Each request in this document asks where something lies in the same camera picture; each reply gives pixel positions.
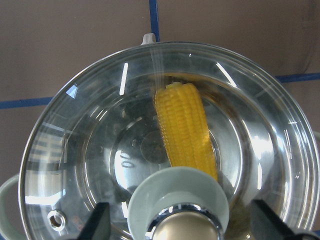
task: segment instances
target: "glass lid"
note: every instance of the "glass lid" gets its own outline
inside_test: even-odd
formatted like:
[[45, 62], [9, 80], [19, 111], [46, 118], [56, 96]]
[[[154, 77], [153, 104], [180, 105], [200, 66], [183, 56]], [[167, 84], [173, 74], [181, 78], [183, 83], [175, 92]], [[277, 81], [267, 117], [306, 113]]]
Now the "glass lid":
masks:
[[[76, 239], [101, 202], [109, 203], [110, 239], [132, 239], [132, 194], [148, 176], [171, 166], [155, 94], [172, 83], [191, 83], [200, 95], [218, 183], [229, 204], [225, 239], [254, 239], [253, 199], [264, 200], [290, 227], [311, 228], [319, 158], [297, 103], [237, 53], [162, 42], [95, 62], [44, 110], [21, 166], [20, 208], [30, 239]], [[182, 116], [179, 125], [193, 114]], [[183, 144], [193, 147], [188, 139]]]

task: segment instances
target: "yellow corn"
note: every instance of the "yellow corn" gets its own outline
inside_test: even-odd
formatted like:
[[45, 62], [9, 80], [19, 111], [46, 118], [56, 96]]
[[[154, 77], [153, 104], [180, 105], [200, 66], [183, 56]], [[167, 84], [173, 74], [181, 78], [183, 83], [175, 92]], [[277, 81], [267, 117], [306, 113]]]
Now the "yellow corn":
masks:
[[205, 110], [196, 87], [174, 82], [158, 90], [154, 102], [171, 165], [196, 168], [218, 180]]

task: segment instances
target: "pot handle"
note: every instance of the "pot handle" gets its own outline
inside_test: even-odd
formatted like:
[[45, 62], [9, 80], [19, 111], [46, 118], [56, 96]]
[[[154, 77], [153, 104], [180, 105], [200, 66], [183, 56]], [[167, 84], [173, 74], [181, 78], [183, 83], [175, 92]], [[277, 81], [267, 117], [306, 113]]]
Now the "pot handle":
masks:
[[156, 36], [153, 33], [146, 33], [145, 35], [143, 35], [141, 45], [154, 44], [156, 42], [155, 39]]
[[27, 237], [20, 234], [9, 222], [6, 215], [6, 196], [9, 190], [18, 183], [19, 174], [14, 175], [0, 186], [0, 235], [5, 240], [26, 240]]

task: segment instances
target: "glass pot lid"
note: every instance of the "glass pot lid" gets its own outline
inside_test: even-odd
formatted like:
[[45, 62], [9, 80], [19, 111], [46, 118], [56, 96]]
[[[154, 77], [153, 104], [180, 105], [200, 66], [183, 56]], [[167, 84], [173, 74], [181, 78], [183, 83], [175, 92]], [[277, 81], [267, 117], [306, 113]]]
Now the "glass pot lid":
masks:
[[201, 95], [218, 182], [229, 202], [225, 239], [253, 239], [252, 199], [263, 199], [291, 227], [311, 228], [319, 158], [297, 103], [237, 53], [161, 42], [95, 62], [42, 113], [20, 174], [20, 208], [30, 239], [75, 239], [99, 202], [110, 205], [110, 239], [132, 239], [127, 218], [134, 190], [170, 167], [154, 95], [157, 86], [173, 82], [192, 83]]

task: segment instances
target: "blue tape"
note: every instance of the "blue tape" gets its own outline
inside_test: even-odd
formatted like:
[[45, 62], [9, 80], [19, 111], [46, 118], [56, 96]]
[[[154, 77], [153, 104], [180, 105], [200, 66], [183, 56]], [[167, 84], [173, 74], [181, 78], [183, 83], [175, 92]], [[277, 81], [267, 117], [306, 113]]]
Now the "blue tape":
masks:
[[276, 76], [281, 83], [302, 82], [311, 80], [320, 80], [320, 72], [306, 73], [306, 74], [293, 74], [285, 76]]
[[[276, 78], [281, 83], [320, 80], [320, 72], [276, 76]], [[13, 108], [23, 108], [23, 107], [47, 105], [52, 100], [52, 98], [53, 97], [41, 97], [41, 98], [20, 99], [20, 100], [12, 100], [12, 101], [0, 101], [0, 109], [13, 109]]]
[[19, 99], [13, 101], [1, 101], [0, 109], [14, 109], [14, 108], [24, 108], [47, 105], [53, 97], [41, 97], [41, 98], [31, 98], [31, 99]]
[[155, 35], [155, 41], [160, 41], [159, 35], [159, 19], [157, 0], [149, 0], [151, 32]]

